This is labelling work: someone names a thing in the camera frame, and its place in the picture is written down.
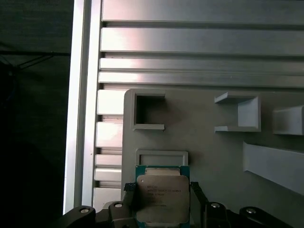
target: metal bolt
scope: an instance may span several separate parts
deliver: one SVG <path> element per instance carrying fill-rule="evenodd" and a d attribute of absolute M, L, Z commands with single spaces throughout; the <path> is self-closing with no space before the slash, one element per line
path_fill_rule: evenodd
<path fill-rule="evenodd" d="M 88 213 L 89 212 L 89 209 L 82 209 L 81 211 L 80 211 L 80 213 Z"/>
<path fill-rule="evenodd" d="M 254 210 L 253 208 L 248 208 L 246 209 L 246 212 L 248 212 L 249 214 L 255 214 L 256 210 Z"/>
<path fill-rule="evenodd" d="M 211 204 L 211 207 L 213 207 L 213 208 L 219 208 L 220 205 L 219 205 L 218 203 L 212 203 L 212 204 Z"/>

